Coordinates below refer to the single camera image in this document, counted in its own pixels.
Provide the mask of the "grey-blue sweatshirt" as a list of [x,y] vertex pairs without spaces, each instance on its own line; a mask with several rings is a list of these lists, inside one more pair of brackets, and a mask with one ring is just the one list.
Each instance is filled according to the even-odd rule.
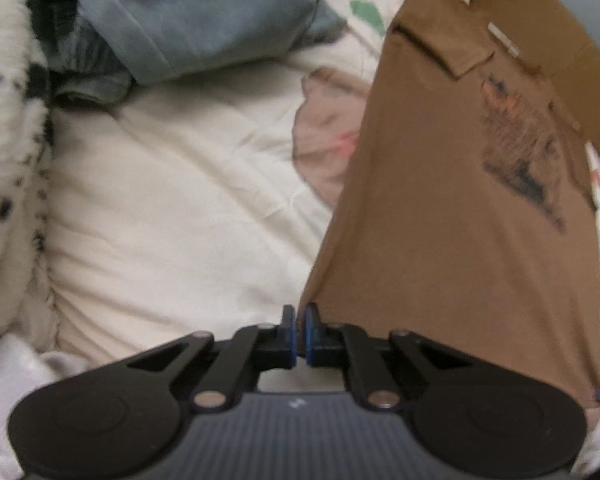
[[117,104],[133,86],[335,41],[325,0],[40,0],[56,99]]

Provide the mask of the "white fuzzy spotted blanket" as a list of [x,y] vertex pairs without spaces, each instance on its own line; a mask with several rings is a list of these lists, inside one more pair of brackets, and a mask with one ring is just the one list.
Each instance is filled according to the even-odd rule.
[[0,0],[0,337],[15,322],[46,228],[48,71],[34,0]]

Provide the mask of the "brown t-shirt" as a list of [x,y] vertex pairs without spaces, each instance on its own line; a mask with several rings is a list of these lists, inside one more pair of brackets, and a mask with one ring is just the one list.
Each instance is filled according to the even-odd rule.
[[463,0],[404,0],[302,300],[548,382],[600,388],[588,156],[550,83]]

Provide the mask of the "cream bear print bedsheet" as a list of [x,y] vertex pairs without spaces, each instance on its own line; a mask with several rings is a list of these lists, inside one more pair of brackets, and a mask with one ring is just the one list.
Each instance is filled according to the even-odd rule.
[[[276,321],[284,304],[306,305],[404,3],[325,1],[346,22],[333,42],[136,86],[117,104],[54,108],[46,249],[59,348],[104,365],[195,330],[232,336]],[[600,49],[600,0],[559,2]],[[557,95],[588,156],[600,246],[600,155]],[[579,476],[600,468],[600,404],[582,408]]]

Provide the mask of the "flattened cardboard box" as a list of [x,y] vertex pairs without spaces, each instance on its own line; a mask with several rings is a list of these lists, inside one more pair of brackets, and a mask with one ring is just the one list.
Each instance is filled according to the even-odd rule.
[[541,67],[600,155],[600,49],[559,0],[471,0]]

